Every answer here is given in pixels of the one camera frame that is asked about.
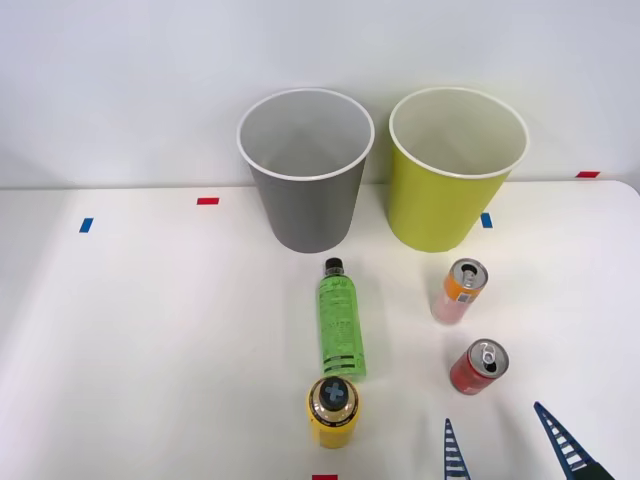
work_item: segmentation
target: pull tab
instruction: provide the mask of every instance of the pull tab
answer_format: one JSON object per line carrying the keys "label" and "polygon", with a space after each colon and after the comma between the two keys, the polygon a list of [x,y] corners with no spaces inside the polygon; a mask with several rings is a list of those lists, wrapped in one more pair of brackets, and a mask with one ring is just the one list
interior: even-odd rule
{"label": "pull tab", "polygon": [[462,285],[467,288],[471,288],[473,286],[473,280],[476,278],[476,274],[471,270],[466,270],[462,273]]}
{"label": "pull tab", "polygon": [[485,366],[496,363],[496,348],[486,342],[480,345],[482,345],[482,363],[484,363]]}

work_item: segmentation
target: blue tape marker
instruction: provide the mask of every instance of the blue tape marker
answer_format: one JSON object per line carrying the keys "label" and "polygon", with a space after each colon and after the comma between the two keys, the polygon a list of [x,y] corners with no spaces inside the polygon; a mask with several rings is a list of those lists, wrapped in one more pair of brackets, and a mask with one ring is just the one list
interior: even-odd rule
{"label": "blue tape marker", "polygon": [[80,233],[89,233],[89,229],[91,228],[92,223],[93,218],[85,218],[82,221],[82,225],[80,226]]}
{"label": "blue tape marker", "polygon": [[482,221],[482,226],[484,228],[493,228],[493,223],[491,223],[491,215],[489,215],[487,212],[484,212],[482,215],[480,215],[480,220]]}

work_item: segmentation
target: yellow bottle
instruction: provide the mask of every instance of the yellow bottle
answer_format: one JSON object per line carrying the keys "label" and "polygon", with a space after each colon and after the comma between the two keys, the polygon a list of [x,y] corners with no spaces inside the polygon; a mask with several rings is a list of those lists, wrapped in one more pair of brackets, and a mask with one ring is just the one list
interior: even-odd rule
{"label": "yellow bottle", "polygon": [[360,415],[358,392],[340,377],[318,380],[307,399],[307,414],[314,438],[325,448],[344,447]]}

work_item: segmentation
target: gray cup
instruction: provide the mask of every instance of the gray cup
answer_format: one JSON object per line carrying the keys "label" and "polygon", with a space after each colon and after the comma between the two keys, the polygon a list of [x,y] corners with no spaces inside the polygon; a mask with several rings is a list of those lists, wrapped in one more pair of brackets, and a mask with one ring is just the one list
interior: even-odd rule
{"label": "gray cup", "polygon": [[330,90],[277,93],[244,115],[238,148],[283,245],[316,253],[342,241],[373,138],[362,105]]}

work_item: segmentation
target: cup rim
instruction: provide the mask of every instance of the cup rim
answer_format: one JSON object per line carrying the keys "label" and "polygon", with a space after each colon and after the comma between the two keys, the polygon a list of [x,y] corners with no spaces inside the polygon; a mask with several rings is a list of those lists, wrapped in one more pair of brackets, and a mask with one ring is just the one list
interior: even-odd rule
{"label": "cup rim", "polygon": [[[520,157],[515,162],[513,162],[511,165],[509,165],[508,167],[505,167],[505,168],[503,168],[501,170],[497,170],[495,172],[483,173],[483,174],[480,174],[480,175],[465,175],[465,174],[462,174],[462,173],[454,173],[454,172],[447,172],[446,170],[440,170],[439,168],[435,168],[435,167],[432,167],[431,165],[427,165],[426,163],[421,162],[416,157],[411,155],[409,153],[409,151],[402,146],[402,144],[398,141],[398,138],[396,137],[396,132],[395,132],[394,127],[393,127],[395,115],[398,112],[398,110],[400,109],[400,107],[402,107],[402,105],[404,103],[406,103],[407,101],[411,100],[413,97],[416,97],[418,95],[424,95],[424,94],[436,92],[436,91],[442,91],[442,90],[463,91],[463,92],[467,92],[467,93],[473,93],[475,95],[479,95],[479,96],[484,97],[484,98],[486,98],[488,100],[491,100],[494,103],[497,103],[502,108],[504,108],[509,113],[511,113],[515,117],[515,119],[518,121],[518,123],[520,124],[520,127],[522,127],[522,131],[524,133],[524,142],[525,143],[524,143],[524,148],[522,149],[522,153],[520,154]],[[391,139],[393,140],[393,144],[396,147],[398,147],[398,149],[402,152],[402,154],[405,157],[407,157],[409,160],[411,160],[417,166],[419,166],[421,168],[424,168],[426,170],[430,170],[433,173],[437,173],[439,175],[444,175],[445,177],[461,178],[461,179],[465,179],[465,180],[479,180],[479,179],[483,179],[483,178],[493,178],[493,177],[498,177],[498,176],[500,176],[502,174],[505,174],[505,173],[509,173],[511,170],[513,170],[515,167],[517,167],[522,162],[522,160],[526,156],[527,152],[529,151],[529,144],[530,144],[529,129],[527,128],[527,124],[525,123],[525,121],[522,118],[522,116],[513,107],[511,107],[509,104],[503,102],[502,100],[499,100],[498,98],[496,98],[496,97],[494,97],[492,95],[489,95],[488,93],[482,92],[480,90],[475,90],[473,88],[468,88],[468,87],[428,87],[428,88],[423,88],[422,90],[418,90],[417,92],[410,93],[409,95],[404,97],[402,100],[400,100],[396,104],[396,106],[393,108],[393,110],[391,111],[391,116],[389,117],[389,133],[391,134]]]}
{"label": "cup rim", "polygon": [[[264,168],[261,165],[258,165],[256,162],[254,162],[249,157],[247,152],[245,152],[245,150],[244,150],[244,148],[242,146],[242,142],[240,140],[240,135],[242,133],[242,127],[244,126],[244,123],[247,120],[247,118],[249,118],[249,115],[251,115],[253,113],[253,111],[256,110],[258,107],[260,107],[262,104],[264,104],[264,103],[266,103],[266,102],[268,102],[270,100],[273,100],[274,98],[280,97],[282,95],[288,95],[290,93],[298,93],[298,92],[321,92],[321,93],[327,93],[329,95],[334,95],[336,97],[340,97],[343,100],[347,100],[348,102],[352,103],[353,105],[355,105],[364,114],[365,118],[367,119],[367,122],[369,122],[369,131],[370,131],[369,143],[367,144],[367,146],[365,147],[365,149],[363,150],[363,152],[360,154],[360,156],[358,158],[356,158],[353,162],[349,163],[348,165],[345,165],[344,167],[342,167],[342,168],[340,168],[338,170],[335,170],[333,172],[323,173],[322,175],[312,175],[312,176],[309,176],[309,177],[298,177],[298,176],[294,176],[294,175],[284,175],[282,173],[272,172],[271,170],[269,170],[267,168]],[[281,180],[289,180],[289,181],[294,181],[294,182],[312,182],[312,181],[315,181],[315,180],[325,180],[327,178],[337,177],[341,173],[344,173],[344,172],[346,172],[348,170],[351,170],[353,167],[358,165],[360,162],[362,162],[367,157],[367,155],[371,151],[371,147],[373,147],[373,140],[374,139],[375,139],[375,128],[373,126],[373,120],[371,119],[371,115],[369,115],[369,112],[367,112],[366,108],[364,108],[362,105],[360,105],[358,102],[356,102],[353,98],[348,97],[347,95],[344,95],[342,93],[335,92],[333,90],[329,90],[329,89],[326,89],[326,88],[315,88],[315,87],[293,88],[293,89],[290,89],[290,90],[283,90],[281,92],[276,92],[276,93],[274,93],[272,95],[269,95],[269,96],[263,98],[262,100],[260,100],[256,104],[254,104],[249,110],[247,110],[247,112],[240,119],[240,123],[238,124],[238,128],[236,130],[236,143],[238,145],[238,149],[240,150],[240,153],[242,154],[244,159],[247,161],[247,163],[249,163],[249,165],[251,165],[256,170],[259,170],[260,172],[264,173],[265,175],[269,175],[270,177],[275,177],[275,178],[279,178]]]}

